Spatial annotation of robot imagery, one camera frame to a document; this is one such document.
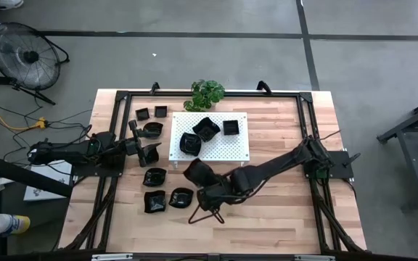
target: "wooden plank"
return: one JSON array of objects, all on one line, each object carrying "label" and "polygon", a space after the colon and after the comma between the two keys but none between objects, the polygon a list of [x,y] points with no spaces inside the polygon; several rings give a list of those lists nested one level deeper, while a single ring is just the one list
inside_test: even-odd
[{"label": "wooden plank", "polygon": [[[92,133],[107,131],[114,104],[115,89],[99,89],[90,123]],[[325,137],[339,130],[331,93],[313,92],[319,132]],[[224,205],[221,214],[226,223],[204,220],[188,225],[188,217],[197,206],[196,199],[186,209],[167,206],[165,212],[144,213],[143,195],[147,191],[165,190],[167,201],[172,190],[178,187],[196,188],[183,176],[187,164],[173,170],[168,161],[172,112],[182,112],[182,97],[134,97],[130,119],[134,111],[149,108],[150,119],[138,122],[142,127],[148,122],[164,124],[158,140],[142,139],[143,145],[162,142],[157,148],[160,161],[153,167],[168,170],[163,186],[147,188],[142,185],[148,167],[142,168],[136,156],[127,158],[123,177],[120,178],[112,216],[108,252],[218,252],[256,254],[319,253],[314,211],[308,181],[301,167],[296,167],[272,178],[257,196],[240,205]],[[167,118],[155,118],[154,106],[168,106]],[[251,165],[261,164],[296,147],[301,140],[298,109],[294,99],[280,98],[225,98],[214,112],[248,112]],[[310,125],[307,109],[306,122]],[[342,149],[340,134],[323,141],[329,150]],[[225,173],[237,164],[210,163],[217,173]],[[91,215],[96,193],[97,178],[87,178],[74,188],[62,231],[60,246],[67,245],[82,229]],[[348,184],[330,181],[332,200],[337,219],[356,243],[365,248],[364,235],[359,220],[356,200]],[[327,241],[332,245],[329,225],[325,221]]]}]

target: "white perforated board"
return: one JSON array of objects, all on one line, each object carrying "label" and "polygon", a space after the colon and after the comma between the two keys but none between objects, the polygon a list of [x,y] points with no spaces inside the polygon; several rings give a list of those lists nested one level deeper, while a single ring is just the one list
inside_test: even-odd
[{"label": "white perforated board", "polygon": [[[194,134],[193,127],[203,118],[209,117],[221,129],[210,141],[202,142],[198,158],[202,161],[240,161],[250,160],[250,145],[247,133],[246,112],[174,112],[172,114],[171,148],[169,160],[172,162],[192,161],[196,157],[180,150],[183,133]],[[225,120],[238,120],[239,134],[224,135]]]}]

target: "gray floor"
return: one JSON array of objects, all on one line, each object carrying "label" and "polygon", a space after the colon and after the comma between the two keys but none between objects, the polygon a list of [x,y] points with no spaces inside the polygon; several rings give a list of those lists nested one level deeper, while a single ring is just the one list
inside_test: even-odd
[{"label": "gray floor", "polygon": [[[310,33],[418,35],[418,0],[303,4]],[[0,12],[0,20],[62,30],[300,32],[293,0],[25,0],[21,9]],[[243,89],[265,80],[273,89],[311,89],[301,40],[50,39],[70,53],[72,62],[62,68],[56,86],[45,92],[58,102],[54,109],[46,106],[36,113],[47,119],[91,108],[98,88],[149,88],[154,81],[163,88],[188,88],[193,80],[211,78],[226,88]],[[321,90],[332,92],[345,147],[362,153],[353,169],[369,250],[418,257],[418,211],[399,209],[418,195],[417,184],[398,143],[382,146],[375,139],[418,105],[418,42],[312,41],[312,50]],[[21,113],[36,108],[31,98],[6,86],[0,86],[0,105]],[[72,122],[87,124],[89,116]],[[13,125],[23,123],[7,113],[3,117]],[[32,144],[45,137],[66,141],[78,133],[35,130],[22,136]],[[0,126],[0,157],[16,148],[11,137]],[[12,154],[8,160],[23,155]],[[54,238],[38,244],[49,248]]]}]

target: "potted plant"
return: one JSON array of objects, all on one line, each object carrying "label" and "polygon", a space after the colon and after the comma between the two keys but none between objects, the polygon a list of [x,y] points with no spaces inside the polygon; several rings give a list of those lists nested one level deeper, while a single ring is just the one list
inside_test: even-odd
[{"label": "potted plant", "polygon": [[192,100],[183,103],[188,112],[204,112],[224,98],[225,88],[214,80],[199,80],[192,84]]}]

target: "electric fan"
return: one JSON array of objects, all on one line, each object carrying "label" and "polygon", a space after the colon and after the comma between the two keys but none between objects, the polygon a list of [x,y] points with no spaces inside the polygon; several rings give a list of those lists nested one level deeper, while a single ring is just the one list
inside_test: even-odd
[{"label": "electric fan", "polygon": [[[56,49],[66,55],[63,61]],[[69,62],[67,52],[41,32],[17,22],[0,24],[0,72],[15,90],[55,105],[39,91],[56,83],[61,64],[66,62]]]}]

